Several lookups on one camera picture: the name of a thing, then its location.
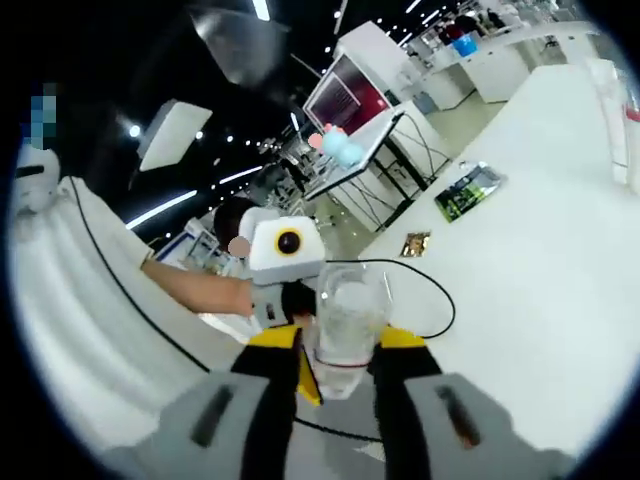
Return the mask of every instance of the small card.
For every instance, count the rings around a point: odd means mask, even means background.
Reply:
[[[431,232],[409,233],[404,242],[401,257],[421,257],[427,250],[427,243],[431,238]]]

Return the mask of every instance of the white sleeve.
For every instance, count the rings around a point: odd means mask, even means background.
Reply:
[[[153,249],[140,240],[133,231],[128,230],[124,222],[111,211],[107,204],[89,190],[84,180],[74,177],[73,183],[78,190],[82,211],[91,231],[100,231],[101,237],[107,236],[112,242],[110,247],[120,250],[134,265],[142,266],[144,261],[153,255]],[[76,200],[70,177],[60,181],[58,191]]]

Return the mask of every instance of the white cabinet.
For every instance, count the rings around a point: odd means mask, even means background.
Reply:
[[[425,75],[420,84],[440,110],[455,108],[474,90],[459,64]]]
[[[513,45],[481,50],[462,61],[462,68],[486,103],[506,102],[529,76],[529,68]]]

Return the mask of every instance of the black cable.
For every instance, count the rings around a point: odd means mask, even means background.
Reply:
[[[210,370],[207,368],[207,366],[204,363],[202,363],[200,360],[198,360],[196,357],[194,357],[188,351],[186,351],[173,338],[171,338],[160,327],[158,327],[158,325],[156,325],[153,322],[153,320],[151,320],[147,316],[146,313],[144,313],[144,311],[135,302],[135,300],[131,297],[131,295],[129,295],[129,292],[127,291],[127,289],[124,288],[124,285],[122,285],[122,283],[120,283],[120,280],[118,280],[118,277],[116,276],[116,274],[111,269],[111,266],[107,262],[107,259],[104,257],[104,255],[102,253],[102,250],[98,246],[98,242],[96,242],[96,239],[93,236],[93,233],[91,232],[91,229],[89,228],[89,224],[87,223],[87,218],[84,216],[84,210],[82,208],[82,203],[80,202],[80,195],[78,194],[78,189],[76,188],[76,184],[74,183],[73,178],[69,177],[69,181],[71,182],[71,186],[73,187],[73,191],[74,191],[75,196],[76,196],[76,201],[78,202],[78,210],[80,211],[80,217],[82,218],[82,223],[84,224],[84,228],[87,230],[87,233],[89,234],[89,238],[91,239],[91,243],[93,243],[93,246],[96,249],[96,252],[98,252],[98,255],[100,256],[100,259],[104,263],[104,266],[107,267],[107,270],[111,274],[111,277],[113,277],[115,282],[118,284],[118,287],[120,287],[120,290],[122,290],[122,293],[125,295],[125,297],[127,297],[127,300],[129,300],[129,302],[131,302],[131,305],[133,305],[133,308],[136,309],[136,311],[140,314],[140,316],[145,320],[145,322],[147,322],[149,324],[149,326],[153,330],[155,330],[162,338],[164,338],[167,342],[169,342],[171,345],[173,345],[176,348],[176,350],[178,350],[185,357],[187,357],[189,360],[191,360],[201,370],[203,370],[206,373],[209,373]]]
[[[429,165],[431,166],[431,176],[434,177],[436,175],[436,169],[433,166],[433,157],[431,156],[431,150],[429,150],[429,146],[427,145],[427,141],[422,136],[422,132],[420,131],[420,127],[418,127],[418,124],[416,123],[416,121],[413,118],[411,118],[411,115],[407,115],[407,118],[411,121],[411,123],[413,123],[413,126],[416,127],[416,132],[418,132],[418,135],[420,136],[420,139],[422,140],[422,143],[424,143],[424,147],[427,150],[427,155],[429,155]]]
[[[124,288],[124,285],[122,285],[122,283],[120,282],[120,280],[118,279],[118,277],[116,276],[114,271],[111,269],[111,266],[109,265],[109,262],[107,262],[107,259],[104,257],[104,254],[102,253],[102,250],[98,246],[98,242],[96,242],[96,239],[93,236],[93,232],[91,231],[91,228],[89,228],[89,224],[87,222],[87,218],[84,215],[84,209],[82,208],[82,202],[80,200],[80,195],[78,194],[78,189],[76,188],[76,185],[75,185],[75,183],[74,183],[74,181],[73,181],[73,179],[71,177],[69,177],[69,181],[71,182],[71,186],[73,187],[73,191],[74,191],[75,196],[76,196],[76,201],[78,203],[78,210],[80,211],[80,217],[82,218],[82,223],[84,224],[84,228],[87,230],[87,234],[89,235],[89,238],[91,239],[91,243],[93,244],[93,247],[96,249],[96,252],[98,253],[98,256],[100,257],[100,259],[102,260],[102,263],[104,263],[104,266],[107,268],[107,271],[109,272],[109,274],[111,275],[113,280],[116,282],[116,284],[118,285],[118,287],[120,288],[122,293],[125,295],[125,297],[127,297],[127,300],[129,300],[129,302],[131,303],[133,308],[136,309],[136,311],[140,314],[140,316],[162,338],[164,338],[167,342],[169,342],[176,350],[178,350],[180,353],[182,353],[185,357],[187,357],[189,360],[191,360],[191,362],[195,366],[200,368],[203,372],[210,373],[211,370],[204,363],[202,363],[196,357],[191,355],[187,350],[185,350],[181,345],[179,345],[175,340],[173,340],[169,335],[167,335],[162,329],[160,329],[160,327],[158,327],[158,325],[156,325],[153,322],[153,320],[151,320],[151,318],[149,318],[149,316],[147,316],[147,314],[144,313],[142,308],[140,308],[140,306],[135,302],[135,300],[131,297],[131,295],[129,295],[129,292],[127,291],[126,288]],[[301,418],[298,418],[298,417],[294,417],[294,421],[300,423],[301,425],[305,425],[305,426],[307,426],[309,428],[313,428],[313,429],[319,430],[321,432],[330,433],[332,435],[337,435],[337,436],[344,437],[344,438],[351,438],[353,440],[365,440],[365,441],[370,441],[370,442],[382,442],[382,440],[377,439],[377,438],[371,438],[371,437],[367,437],[367,436],[364,436],[364,435],[358,435],[356,433],[343,432],[341,430],[334,430],[334,429],[329,428],[329,427],[324,427],[322,425],[318,425],[318,424],[315,424],[315,423],[312,423],[312,422],[308,422],[306,420],[302,420]]]
[[[151,318],[149,318],[147,316],[147,314],[144,313],[142,308],[140,308],[140,306],[135,302],[135,300],[131,297],[131,295],[129,295],[129,292],[127,291],[127,289],[124,288],[124,285],[122,285],[122,283],[120,282],[120,280],[118,279],[118,277],[116,276],[114,271],[111,269],[111,266],[107,262],[107,259],[104,257],[104,254],[102,253],[102,250],[98,246],[98,242],[96,241],[95,237],[93,236],[93,232],[91,231],[91,228],[89,228],[89,224],[87,222],[87,218],[84,215],[84,209],[82,208],[82,202],[80,200],[80,195],[78,194],[78,189],[76,188],[76,185],[75,185],[75,183],[73,181],[73,178],[69,177],[69,181],[71,182],[71,186],[72,186],[73,191],[74,191],[75,196],[76,196],[76,201],[78,203],[78,210],[80,212],[80,217],[82,218],[82,223],[84,224],[84,228],[87,230],[87,234],[89,235],[89,238],[91,239],[91,243],[93,244],[94,248],[96,249],[96,252],[98,253],[98,256],[102,260],[102,263],[104,263],[104,266],[107,268],[109,274],[111,275],[113,280],[116,282],[116,284],[118,285],[118,287],[120,288],[122,293],[125,295],[125,297],[127,297],[127,300],[129,300],[131,305],[136,309],[136,311],[140,314],[140,316],[147,322],[147,324],[153,330],[155,330],[162,338],[164,338],[167,342],[169,342],[174,348],[176,348],[176,350],[178,350],[180,353],[182,353],[185,357],[187,357],[189,360],[191,360],[191,362],[194,365],[196,365],[198,368],[200,368],[203,372],[210,373],[211,370],[204,363],[200,362],[200,360],[198,360],[193,355],[191,355],[180,344],[178,344],[169,335],[167,335],[160,327],[158,327],[158,325],[156,325],[153,322],[153,320],[151,320]],[[427,275],[425,273],[422,273],[421,271],[419,271],[419,270],[417,270],[417,269],[415,269],[415,268],[413,268],[413,267],[411,267],[411,266],[409,266],[409,265],[407,265],[405,263],[398,262],[396,260],[377,259],[377,258],[367,259],[367,260],[328,260],[327,263],[394,263],[394,264],[406,267],[409,270],[412,270],[413,272],[417,273],[418,275],[426,278],[427,280],[432,282],[436,287],[438,287],[446,295],[446,297],[449,300],[449,302],[451,302],[451,307],[453,309],[453,315],[452,315],[451,321],[449,322],[449,325],[447,325],[447,327],[444,330],[442,330],[441,332],[439,332],[439,333],[437,333],[435,335],[428,335],[428,336],[424,336],[422,338],[439,337],[440,335],[445,333],[447,330],[449,330],[449,328],[451,328],[451,325],[453,325],[453,322],[454,322],[455,317],[456,317],[456,307],[455,307],[453,299],[451,298],[449,293],[444,289],[444,287],[442,285],[440,285],[437,281],[435,281],[429,275]],[[299,417],[294,417],[293,420],[295,422],[301,424],[301,425],[306,426],[306,427],[313,428],[313,429],[318,430],[320,432],[329,433],[331,435],[336,435],[336,436],[343,437],[343,438],[350,438],[352,440],[360,440],[360,441],[367,441],[367,442],[382,443],[382,440],[379,439],[379,438],[369,437],[369,436],[366,436],[366,435],[359,435],[357,433],[345,432],[345,431],[342,431],[342,430],[336,430],[336,429],[333,429],[333,428],[329,428],[329,427],[325,427],[325,426],[322,426],[322,425],[318,425],[317,423],[313,423],[313,422],[309,422],[307,420],[303,420],[303,419],[301,419]]]
[[[382,440],[380,438],[368,437],[366,435],[358,435],[357,433],[349,433],[349,432],[344,432],[342,430],[335,430],[333,428],[323,427],[322,425],[307,422],[306,420],[302,420],[301,418],[298,418],[298,417],[295,417],[294,420],[306,427],[313,428],[314,430],[318,430],[320,432],[329,433],[331,435],[336,435],[338,437],[351,438],[352,440],[362,440],[365,442],[382,443]]]
[[[415,143],[416,145],[419,145],[427,150],[430,150],[432,152],[437,153],[438,155],[442,155],[444,158],[446,158],[447,160],[449,160],[449,156],[445,153],[442,153],[440,150],[436,150],[433,147],[429,147],[428,145],[425,145],[424,143],[420,143],[418,140],[416,140],[415,138],[413,138],[411,135],[407,135],[404,132],[396,132],[398,135],[402,135],[405,138],[408,138],[409,140],[411,140],[413,143]]]
[[[391,210],[393,210],[393,209],[394,209],[394,208],[393,208],[391,205],[389,205],[387,202],[385,202],[384,200],[382,200],[382,199],[381,199],[381,198],[379,198],[379,197],[376,197],[376,195],[375,195],[371,190],[369,190],[369,188],[364,184],[364,182],[363,182],[362,180],[360,180],[360,184],[361,184],[361,186],[360,186],[360,187],[359,187],[357,184],[355,184],[355,183],[353,184],[353,186],[354,186],[355,188],[357,188],[358,190],[360,190],[360,192],[361,192],[361,193],[365,193],[365,194],[367,194],[370,198],[373,198],[374,200],[377,200],[378,202],[380,202],[380,203],[381,203],[382,205],[384,205],[385,207],[387,207],[387,208],[389,208],[389,209],[391,209]]]
[[[382,225],[382,222],[380,221],[380,217],[378,217],[378,215],[376,214],[376,211],[373,209],[373,205],[371,205],[371,202],[369,202],[369,199],[367,199],[364,192],[360,190],[356,185],[353,185],[353,186],[356,188],[356,190],[358,191],[358,193],[360,194],[364,202],[367,204],[367,206],[369,207],[369,210],[371,210],[371,214],[374,217],[376,217],[376,221],[378,222],[378,225]]]
[[[338,188],[339,188],[340,190],[342,190],[342,193],[344,193],[344,194],[349,198],[349,200],[351,200],[351,201],[355,204],[355,206],[356,206],[356,207],[358,207],[358,208],[360,209],[360,211],[361,211],[362,213],[364,213],[364,214],[367,216],[367,218],[368,218],[369,220],[371,220],[373,223],[376,223],[376,221],[377,221],[377,223],[378,223],[378,228],[382,226],[382,224],[380,223],[380,219],[371,217],[371,215],[369,215],[369,213],[367,213],[367,211],[366,211],[364,208],[362,208],[362,206],[360,206],[360,204],[359,204],[358,202],[356,202],[356,201],[353,199],[353,197],[352,197],[351,195],[349,195],[349,193],[348,193],[348,192],[347,192],[343,187],[340,187],[340,186],[339,186]]]

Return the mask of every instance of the black lens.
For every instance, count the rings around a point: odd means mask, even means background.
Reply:
[[[278,249],[287,255],[296,253],[300,248],[300,237],[297,233],[286,232],[278,238]]]

